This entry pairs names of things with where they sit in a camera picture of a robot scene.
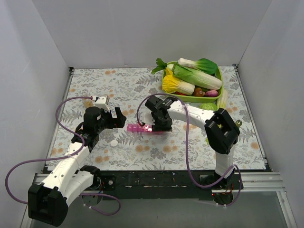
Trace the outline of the pink weekly pill organizer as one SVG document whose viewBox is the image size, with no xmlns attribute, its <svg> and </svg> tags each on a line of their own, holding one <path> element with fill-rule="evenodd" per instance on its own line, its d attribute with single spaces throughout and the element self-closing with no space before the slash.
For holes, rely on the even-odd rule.
<svg viewBox="0 0 304 228">
<path fill-rule="evenodd" d="M 144 133 L 144 134 L 155 134 L 155 135 L 163 134 L 163 132 L 154 132 L 152 130 L 151 125 L 140 126 L 139 124 L 131 124 L 131 123 L 127 125 L 127 131 L 131 133 Z"/>
</svg>

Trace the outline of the white bottle cap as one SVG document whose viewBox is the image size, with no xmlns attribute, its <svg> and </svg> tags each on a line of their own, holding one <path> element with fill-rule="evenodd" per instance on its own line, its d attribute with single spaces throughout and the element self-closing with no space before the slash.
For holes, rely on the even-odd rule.
<svg viewBox="0 0 304 228">
<path fill-rule="evenodd" d="M 118 145 L 118 142 L 117 141 L 111 141 L 111 146 L 112 147 L 116 147 Z"/>
</svg>

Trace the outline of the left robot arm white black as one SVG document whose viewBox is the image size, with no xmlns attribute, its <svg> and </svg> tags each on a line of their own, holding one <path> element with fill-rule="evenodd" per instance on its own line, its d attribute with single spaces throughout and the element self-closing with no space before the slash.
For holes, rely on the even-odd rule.
<svg viewBox="0 0 304 228">
<path fill-rule="evenodd" d="M 84 120 L 80 123 L 71 140 L 66 158 L 40 183 L 32 184 L 28 190 L 28 216 L 58 227 L 65 220 L 68 207 L 87 188 L 96 190 L 101 178 L 96 175 L 100 170 L 94 166 L 80 167 L 99 141 L 99 134 L 105 129 L 123 128 L 126 117 L 119 107 L 115 108 L 116 117 L 110 111 L 99 107 L 85 110 Z"/>
</svg>

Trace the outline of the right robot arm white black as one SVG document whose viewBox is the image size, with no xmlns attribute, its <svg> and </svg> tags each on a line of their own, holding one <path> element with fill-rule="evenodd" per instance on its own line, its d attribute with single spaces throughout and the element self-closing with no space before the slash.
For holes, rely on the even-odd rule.
<svg viewBox="0 0 304 228">
<path fill-rule="evenodd" d="M 153 132 L 172 131 L 173 120 L 184 121 L 187 126 L 192 124 L 205 130 L 209 145 L 216 153 L 215 180 L 207 185 L 197 183 L 192 176 L 190 165 L 187 164 L 189 177 L 197 187 L 210 189 L 217 185 L 225 189 L 231 185 L 231 176 L 237 168 L 233 163 L 233 156 L 240 130 L 226 109 L 203 110 L 185 104 L 176 96 L 168 96 L 162 100 L 157 94 L 146 97 L 141 104 L 151 112 Z"/>
</svg>

